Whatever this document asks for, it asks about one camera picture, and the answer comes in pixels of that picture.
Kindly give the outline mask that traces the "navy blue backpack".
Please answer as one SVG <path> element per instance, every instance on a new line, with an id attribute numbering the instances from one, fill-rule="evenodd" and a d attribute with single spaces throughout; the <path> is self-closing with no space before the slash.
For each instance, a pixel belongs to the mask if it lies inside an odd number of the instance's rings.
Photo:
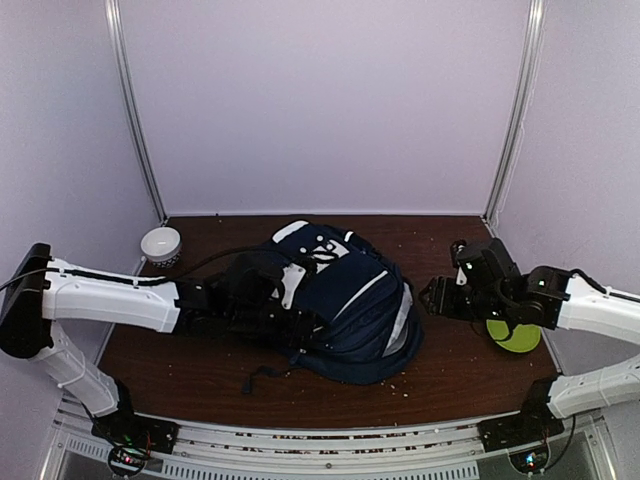
<path id="1" fill-rule="evenodd" d="M 401 373 L 424 339 L 413 288 L 400 267 L 352 230 L 294 221 L 255 249 L 306 257 L 316 270 L 295 297 L 325 320 L 305 348 L 257 341 L 329 380 L 372 385 Z"/>

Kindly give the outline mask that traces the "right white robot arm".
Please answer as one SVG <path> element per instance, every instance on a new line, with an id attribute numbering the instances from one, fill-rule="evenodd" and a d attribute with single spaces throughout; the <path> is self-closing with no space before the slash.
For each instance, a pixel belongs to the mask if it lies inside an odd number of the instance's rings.
<path id="1" fill-rule="evenodd" d="M 426 312 L 468 322 L 497 320 L 513 334 L 521 325 L 586 331 L 639 342 L 639 297 L 606 287 L 581 269 L 538 266 L 523 274 L 498 238 L 454 242 L 457 273 L 438 276 L 420 292 Z M 477 429 L 485 451 L 544 442 L 583 412 L 639 397 L 639 359 L 573 376 L 535 381 L 516 414 L 484 420 Z"/>

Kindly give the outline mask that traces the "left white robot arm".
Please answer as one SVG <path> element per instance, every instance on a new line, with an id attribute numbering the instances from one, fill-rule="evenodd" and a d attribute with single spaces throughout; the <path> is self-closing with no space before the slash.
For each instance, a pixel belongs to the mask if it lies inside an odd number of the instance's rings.
<path id="1" fill-rule="evenodd" d="M 196 338 L 232 332 L 299 349 L 327 325 L 294 304 L 296 290 L 315 268 L 305 260 L 271 266 L 268 251 L 239 249 L 247 269 L 198 280 L 185 274 L 153 278 L 85 269 L 51 257 L 49 245 L 36 243 L 1 287 L 1 349 L 42 363 L 59 388 L 83 404 L 94 435 L 114 446 L 168 452 L 177 425 L 136 414 L 124 383 L 87 360 L 58 322 L 90 320 Z"/>

